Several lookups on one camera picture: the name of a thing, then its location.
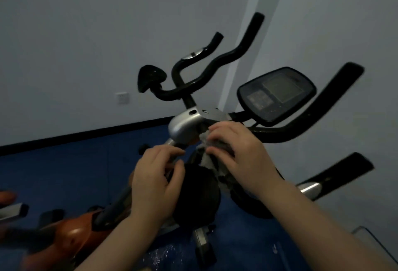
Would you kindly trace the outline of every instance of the person's left arm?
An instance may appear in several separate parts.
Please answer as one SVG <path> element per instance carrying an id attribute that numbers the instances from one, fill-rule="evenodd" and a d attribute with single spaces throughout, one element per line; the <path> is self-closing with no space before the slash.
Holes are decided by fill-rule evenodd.
<path id="1" fill-rule="evenodd" d="M 77 271 L 124 271 L 132 268 L 176 207 L 185 175 L 184 163 L 179 160 L 175 164 L 170 183 L 164 174 L 170 158 L 184 153 L 170 145 L 158 145 L 145 151 L 132 178 L 131 215 L 112 231 Z"/>

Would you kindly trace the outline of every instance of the forearm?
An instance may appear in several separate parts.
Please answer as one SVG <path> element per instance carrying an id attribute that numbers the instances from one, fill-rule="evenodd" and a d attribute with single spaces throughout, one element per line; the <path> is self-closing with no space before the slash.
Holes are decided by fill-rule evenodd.
<path id="1" fill-rule="evenodd" d="M 77 271 L 124 271 L 149 248 L 158 232 L 150 224 L 131 216 L 123 220 L 101 245 L 77 268 Z"/>
<path id="2" fill-rule="evenodd" d="M 376 253 L 344 231 L 296 186 L 279 182 L 260 196 L 314 271 L 392 270 Z"/>

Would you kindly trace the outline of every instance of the black baseboard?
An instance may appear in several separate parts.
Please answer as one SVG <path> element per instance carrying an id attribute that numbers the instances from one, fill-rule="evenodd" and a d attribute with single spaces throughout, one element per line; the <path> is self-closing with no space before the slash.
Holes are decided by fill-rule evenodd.
<path id="1" fill-rule="evenodd" d="M 10 144 L 0 146 L 0 156 L 11 155 L 13 153 L 20 153 L 23 151 L 34 150 L 39 148 L 45 148 L 49 146 L 55 146 L 65 144 L 69 142 L 82 141 L 86 139 L 98 138 L 107 135 L 113 135 L 115 133 L 124 133 L 132 130 L 150 128 L 158 125 L 168 124 L 173 117 L 165 117 L 154 120 L 142 121 L 137 123 L 113 126 L 108 128 L 100 128 L 89 130 L 87 132 L 71 133 L 69 135 L 61 135 L 58 137 L 33 140 L 28 142 Z"/>

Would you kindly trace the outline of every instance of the stationary bike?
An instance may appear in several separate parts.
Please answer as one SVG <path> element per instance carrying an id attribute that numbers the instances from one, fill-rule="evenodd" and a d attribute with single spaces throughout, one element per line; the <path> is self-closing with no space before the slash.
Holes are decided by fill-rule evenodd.
<path id="1" fill-rule="evenodd" d="M 346 63 L 303 113 L 278 128 L 272 127 L 298 111 L 317 92 L 308 77 L 290 67 L 268 72 L 239 87 L 237 97 L 244 109 L 242 112 L 225 113 L 214 107 L 196 104 L 192 93 L 204 87 L 221 66 L 246 53 L 263 21 L 264 15 L 255 13 L 240 44 L 232 51 L 214 58 L 190 82 L 183 81 L 181 71 L 212 54 L 222 41 L 222 34 L 217 32 L 208 46 L 180 59 L 172 68 L 172 80 L 176 85 L 172 90 L 162 88 L 161 83 L 167 79 L 167 74 L 160 68 L 145 65 L 140 69 L 140 93 L 150 90 L 160 100 L 182 99 L 185 104 L 186 110 L 170 121 L 170 138 L 165 144 L 184 149 L 197 142 L 200 135 L 216 122 L 245 122 L 250 119 L 263 126 L 249 127 L 261 142 L 287 142 L 319 121 L 364 73 L 362 66 L 353 62 Z M 352 153 L 330 168 L 297 184 L 297 188 L 309 199 L 317 200 L 372 169 L 372 163 L 365 157 Z M 230 196 L 246 213 L 258 218 L 273 218 L 258 199 L 236 182 L 220 161 L 213 156 L 207 156 L 203 150 L 195 151 L 186 163 L 186 177 L 173 218 L 167 221 L 159 234 L 170 232 L 179 226 L 191 228 L 197 246 L 198 263 L 202 267 L 216 262 L 216 253 L 207 239 L 207 233 L 212 230 L 209 225 L 213 222 L 220 204 L 221 192 Z M 30 255 L 23 262 L 23 267 L 28 270 L 49 270 L 61 260 L 73 260 L 78 265 L 129 215 L 130 207 L 131 188 L 126 184 L 116 200 L 104 209 L 98 207 L 78 218 L 58 220 L 38 230 L 8 227 L 0 237 L 0 246 L 19 245 L 29 249 Z M 18 213 L 18 209 L 8 209 L 7 218 L 12 220 L 22 216 Z M 35 243 L 41 242 L 41 247 L 33 247 L 33 240 Z"/>

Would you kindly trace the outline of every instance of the wall socket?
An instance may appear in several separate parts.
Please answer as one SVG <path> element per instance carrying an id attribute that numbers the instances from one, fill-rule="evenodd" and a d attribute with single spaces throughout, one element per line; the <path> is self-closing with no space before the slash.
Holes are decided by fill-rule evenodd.
<path id="1" fill-rule="evenodd" d="M 128 92 L 115 93 L 117 104 L 128 104 L 130 102 L 130 94 Z"/>

